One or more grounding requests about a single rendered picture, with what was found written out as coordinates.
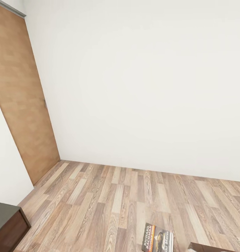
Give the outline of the hardback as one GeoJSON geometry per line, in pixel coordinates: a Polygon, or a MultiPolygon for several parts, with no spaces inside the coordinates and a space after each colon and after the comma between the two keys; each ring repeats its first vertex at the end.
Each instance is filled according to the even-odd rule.
{"type": "Polygon", "coordinates": [[[174,233],[146,222],[141,249],[143,252],[173,252],[173,238],[174,233]]]}

